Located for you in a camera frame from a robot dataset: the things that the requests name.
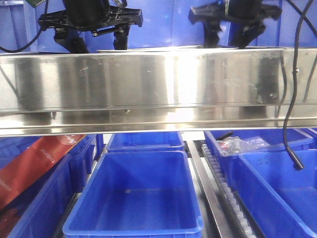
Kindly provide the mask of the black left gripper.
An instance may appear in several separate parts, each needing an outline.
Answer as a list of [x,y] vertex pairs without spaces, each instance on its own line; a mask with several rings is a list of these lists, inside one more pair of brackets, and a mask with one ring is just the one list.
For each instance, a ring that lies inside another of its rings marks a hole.
[[114,49],[126,50],[130,26],[143,25],[142,10],[128,8],[126,0],[64,0],[63,5],[65,10],[43,14],[38,23],[44,31],[53,28],[54,41],[72,54],[89,53],[78,32],[114,33]]

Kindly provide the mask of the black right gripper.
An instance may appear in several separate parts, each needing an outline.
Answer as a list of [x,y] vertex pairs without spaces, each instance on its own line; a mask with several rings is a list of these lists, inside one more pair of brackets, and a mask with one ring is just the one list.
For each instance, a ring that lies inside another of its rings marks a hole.
[[261,0],[217,0],[191,7],[188,18],[192,24],[203,22],[204,47],[218,47],[220,21],[240,23],[237,46],[245,48],[265,31],[263,20],[277,20],[281,13],[280,7],[263,4]]

